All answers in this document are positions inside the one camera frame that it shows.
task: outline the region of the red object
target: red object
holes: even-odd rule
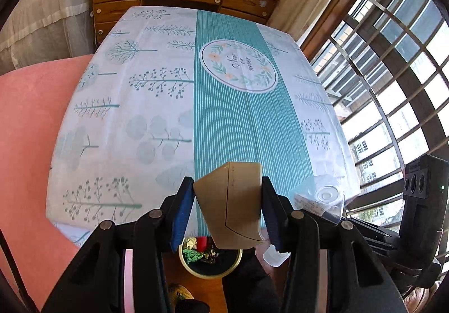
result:
[[[197,237],[197,251],[204,252],[206,250],[207,237],[201,236]]]

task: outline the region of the pink cushion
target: pink cushion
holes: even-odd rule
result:
[[[0,76],[0,227],[39,309],[78,250],[45,217],[45,201],[59,127],[91,57]]]

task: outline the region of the beige plastic object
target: beige plastic object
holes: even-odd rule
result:
[[[260,236],[262,165],[228,162],[194,183],[195,196],[215,245],[252,248]]]

